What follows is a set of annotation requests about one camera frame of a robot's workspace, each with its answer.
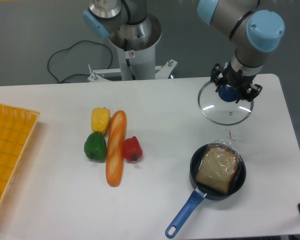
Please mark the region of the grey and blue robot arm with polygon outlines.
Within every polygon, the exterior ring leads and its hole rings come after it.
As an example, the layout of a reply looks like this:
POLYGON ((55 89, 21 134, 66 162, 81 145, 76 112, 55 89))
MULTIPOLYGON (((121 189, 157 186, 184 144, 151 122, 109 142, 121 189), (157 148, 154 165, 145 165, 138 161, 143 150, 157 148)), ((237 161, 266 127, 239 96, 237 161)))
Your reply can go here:
MULTIPOLYGON (((273 11, 258 10, 258 0, 201 0, 198 16, 236 45, 226 66, 216 64, 210 80, 225 102, 254 100, 262 87, 253 79, 285 32, 283 19, 273 11)), ((137 52, 154 47, 162 35, 159 20, 148 13, 144 0, 94 0, 82 13, 90 30, 120 50, 124 80, 153 79, 155 67, 133 62, 137 52)))

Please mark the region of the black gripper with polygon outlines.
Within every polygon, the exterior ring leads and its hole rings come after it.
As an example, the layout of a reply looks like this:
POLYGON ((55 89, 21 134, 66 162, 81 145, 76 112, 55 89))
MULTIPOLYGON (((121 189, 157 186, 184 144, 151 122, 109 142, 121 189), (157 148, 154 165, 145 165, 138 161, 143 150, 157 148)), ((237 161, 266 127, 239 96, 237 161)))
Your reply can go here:
POLYGON ((215 92, 218 93, 221 86, 230 86, 237 90, 236 104, 239 101, 251 102, 262 91, 263 87, 259 84, 252 84, 256 74, 251 69, 237 62, 230 62, 223 67, 216 63, 211 70, 210 82, 216 86, 215 92))

